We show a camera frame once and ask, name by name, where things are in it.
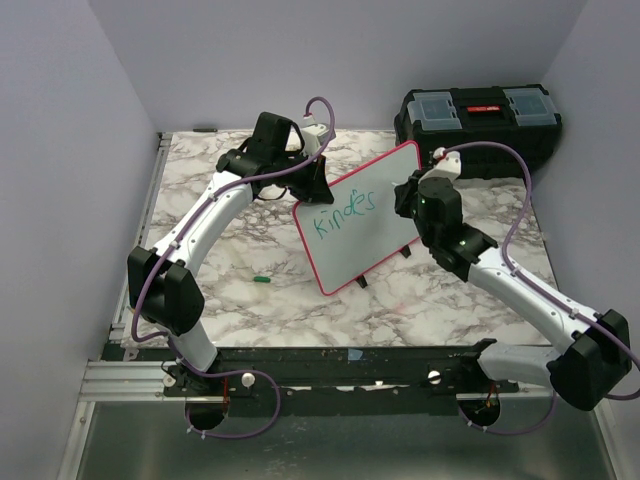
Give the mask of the pink framed whiteboard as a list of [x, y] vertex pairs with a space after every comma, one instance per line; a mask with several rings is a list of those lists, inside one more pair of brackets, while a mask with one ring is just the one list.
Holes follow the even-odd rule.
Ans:
[[418, 239], [395, 212], [394, 188], [421, 168], [405, 142], [330, 184], [331, 204], [298, 202], [293, 219], [321, 293], [331, 296]]

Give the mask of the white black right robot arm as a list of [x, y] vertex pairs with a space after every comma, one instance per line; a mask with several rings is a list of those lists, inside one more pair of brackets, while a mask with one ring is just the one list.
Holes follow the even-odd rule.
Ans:
[[460, 379], [480, 392], [495, 380], [552, 388], [566, 403], [592, 410], [630, 372], [627, 320], [569, 301], [515, 264], [502, 245], [463, 220], [452, 181], [416, 170], [394, 188], [394, 210], [413, 221], [422, 244], [445, 271], [491, 294], [550, 345], [515, 347], [491, 342], [460, 367]]

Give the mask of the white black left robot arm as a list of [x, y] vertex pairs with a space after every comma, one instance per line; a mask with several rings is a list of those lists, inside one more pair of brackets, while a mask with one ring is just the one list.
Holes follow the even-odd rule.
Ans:
[[217, 348], [201, 322], [205, 300], [196, 282], [201, 265], [227, 226], [269, 186], [307, 204], [332, 203], [324, 151], [334, 137], [333, 123], [319, 123], [311, 113], [300, 124], [261, 113], [252, 135], [220, 156], [186, 216], [153, 247], [136, 247], [129, 254], [133, 319], [154, 324], [156, 336], [167, 338], [191, 365], [187, 382], [197, 393], [214, 393], [222, 380], [213, 364]]

